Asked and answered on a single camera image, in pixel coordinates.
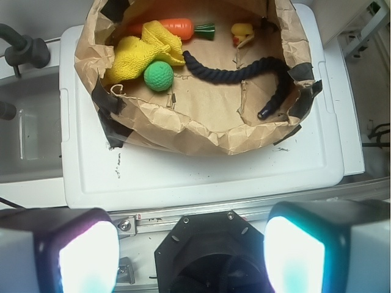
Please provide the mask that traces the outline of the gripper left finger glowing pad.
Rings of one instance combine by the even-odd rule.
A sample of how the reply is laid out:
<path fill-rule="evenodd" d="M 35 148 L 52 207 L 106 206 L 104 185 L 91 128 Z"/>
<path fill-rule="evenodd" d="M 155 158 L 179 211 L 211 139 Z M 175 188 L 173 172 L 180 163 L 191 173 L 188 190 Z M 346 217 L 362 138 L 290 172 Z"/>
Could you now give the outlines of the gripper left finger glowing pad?
<path fill-rule="evenodd" d="M 112 292 L 119 258 L 100 208 L 1 210 L 1 292 Z"/>

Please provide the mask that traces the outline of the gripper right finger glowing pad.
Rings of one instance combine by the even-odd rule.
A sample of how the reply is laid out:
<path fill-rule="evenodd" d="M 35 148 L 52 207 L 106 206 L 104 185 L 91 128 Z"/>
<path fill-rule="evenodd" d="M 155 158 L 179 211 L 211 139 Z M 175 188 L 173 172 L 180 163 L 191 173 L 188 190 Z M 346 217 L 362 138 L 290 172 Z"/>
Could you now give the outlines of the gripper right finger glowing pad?
<path fill-rule="evenodd" d="M 263 254 L 276 292 L 390 292 L 390 203 L 281 201 Z"/>

